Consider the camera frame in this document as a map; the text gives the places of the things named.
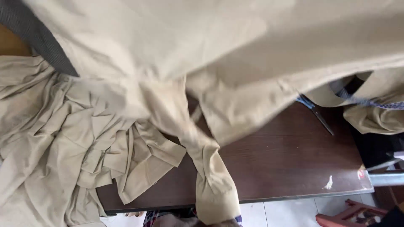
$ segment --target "white paint chip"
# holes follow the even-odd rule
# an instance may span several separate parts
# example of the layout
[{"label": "white paint chip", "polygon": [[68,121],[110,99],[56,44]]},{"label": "white paint chip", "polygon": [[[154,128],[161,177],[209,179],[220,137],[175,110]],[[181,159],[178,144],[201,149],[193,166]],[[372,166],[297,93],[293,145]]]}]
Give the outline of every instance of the white paint chip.
[{"label": "white paint chip", "polygon": [[332,188],[332,175],[330,175],[330,180],[328,181],[326,186],[324,186],[324,188],[327,190],[330,190]]}]

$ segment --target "white tile floor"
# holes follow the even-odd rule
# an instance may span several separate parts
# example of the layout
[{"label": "white tile floor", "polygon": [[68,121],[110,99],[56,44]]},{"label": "white tile floor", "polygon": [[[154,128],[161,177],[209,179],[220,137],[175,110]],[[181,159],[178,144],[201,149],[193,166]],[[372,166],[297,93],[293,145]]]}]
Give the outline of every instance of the white tile floor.
[{"label": "white tile floor", "polygon": [[[319,227],[316,222],[316,215],[333,216],[344,211],[347,208],[345,205],[347,199],[375,206],[375,200],[371,193],[241,204],[242,225],[243,227]],[[137,218],[118,214],[102,220],[107,227],[141,227],[144,218],[145,215]]]}]

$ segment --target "blue braided cord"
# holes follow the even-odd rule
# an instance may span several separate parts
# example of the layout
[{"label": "blue braided cord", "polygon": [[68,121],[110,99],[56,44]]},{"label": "blue braided cord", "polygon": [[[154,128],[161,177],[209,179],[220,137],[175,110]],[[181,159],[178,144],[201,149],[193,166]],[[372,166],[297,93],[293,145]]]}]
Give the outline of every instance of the blue braided cord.
[{"label": "blue braided cord", "polygon": [[389,103],[389,104],[379,104],[369,99],[357,98],[353,95],[348,94],[348,92],[343,88],[337,93],[337,96],[346,99],[354,104],[364,105],[364,106],[375,106],[382,109],[396,109],[404,110],[404,102]]}]

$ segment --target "scissors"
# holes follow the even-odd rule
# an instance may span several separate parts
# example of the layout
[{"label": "scissors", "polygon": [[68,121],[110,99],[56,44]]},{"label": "scissors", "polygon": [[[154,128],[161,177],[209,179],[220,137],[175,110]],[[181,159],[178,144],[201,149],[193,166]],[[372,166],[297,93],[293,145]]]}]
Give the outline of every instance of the scissors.
[{"label": "scissors", "polygon": [[324,118],[315,110],[316,105],[310,99],[308,99],[304,95],[300,95],[296,101],[304,104],[307,108],[311,109],[311,111],[314,113],[314,115],[317,117],[317,119],[321,122],[321,124],[326,128],[326,130],[333,136],[334,133],[331,130],[330,126],[327,124],[327,122],[324,120]]}]

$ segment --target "dark brown tabletop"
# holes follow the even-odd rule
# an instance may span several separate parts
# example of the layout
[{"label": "dark brown tabletop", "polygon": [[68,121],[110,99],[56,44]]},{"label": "dark brown tabletop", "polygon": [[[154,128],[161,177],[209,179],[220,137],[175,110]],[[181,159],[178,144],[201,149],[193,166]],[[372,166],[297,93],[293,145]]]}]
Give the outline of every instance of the dark brown tabletop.
[{"label": "dark brown tabletop", "polygon": [[[342,109],[321,108],[332,136],[303,104],[294,103],[256,133],[219,151],[240,203],[373,192]],[[195,203],[196,169],[186,155],[155,185],[129,204],[116,184],[97,188],[107,214],[177,208]],[[325,186],[332,176],[332,187]]]}]

